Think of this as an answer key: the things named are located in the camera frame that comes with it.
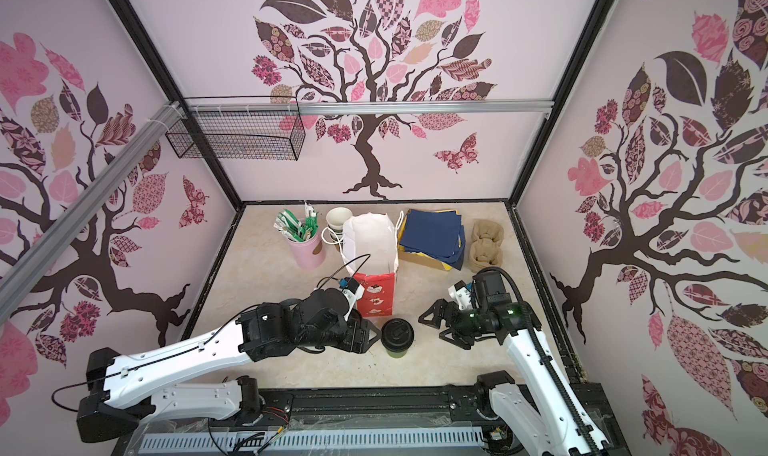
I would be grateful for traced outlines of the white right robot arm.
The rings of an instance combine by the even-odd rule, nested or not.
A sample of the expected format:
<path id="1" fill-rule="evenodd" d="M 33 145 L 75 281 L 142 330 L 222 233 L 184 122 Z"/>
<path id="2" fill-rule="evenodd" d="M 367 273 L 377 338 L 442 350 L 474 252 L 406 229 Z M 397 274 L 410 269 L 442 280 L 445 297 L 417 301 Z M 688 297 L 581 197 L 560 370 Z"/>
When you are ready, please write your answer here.
<path id="1" fill-rule="evenodd" d="M 494 339 L 523 377 L 504 371 L 478 377 L 478 410 L 496 416 L 530 455 L 608 455 L 613 445 L 557 366 L 542 325 L 511 275 L 500 267 L 478 271 L 448 290 L 418 322 L 439 338 L 470 350 Z"/>

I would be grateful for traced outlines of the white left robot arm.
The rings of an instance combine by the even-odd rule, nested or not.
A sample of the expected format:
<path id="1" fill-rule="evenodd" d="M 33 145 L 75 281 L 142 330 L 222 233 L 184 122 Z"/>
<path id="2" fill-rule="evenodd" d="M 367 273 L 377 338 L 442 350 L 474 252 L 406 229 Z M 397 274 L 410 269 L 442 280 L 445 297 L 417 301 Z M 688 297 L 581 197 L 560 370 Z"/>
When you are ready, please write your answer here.
<path id="1" fill-rule="evenodd" d="M 355 307 L 363 293 L 347 277 L 304 299 L 249 306 L 221 327 L 170 346 L 134 355 L 109 347 L 92 352 L 84 383 L 88 394 L 76 410 L 81 441 L 117 439 L 154 419 L 255 419 L 261 400 L 254 379 L 198 384 L 196 378 L 297 349 L 366 353 L 381 332 Z"/>

